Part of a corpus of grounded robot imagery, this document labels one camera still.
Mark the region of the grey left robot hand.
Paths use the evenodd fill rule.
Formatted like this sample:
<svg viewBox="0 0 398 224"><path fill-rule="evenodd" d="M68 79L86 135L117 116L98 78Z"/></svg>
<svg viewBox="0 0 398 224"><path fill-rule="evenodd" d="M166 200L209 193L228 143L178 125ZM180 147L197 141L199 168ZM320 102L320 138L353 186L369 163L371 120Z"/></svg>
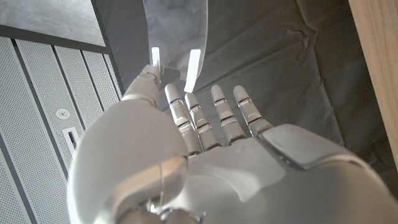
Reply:
<svg viewBox="0 0 398 224"><path fill-rule="evenodd" d="M273 126L242 86L211 88L221 145L191 93L145 66L121 100L86 129L69 171L72 223L396 223L397 199L376 171L301 127Z"/></svg>

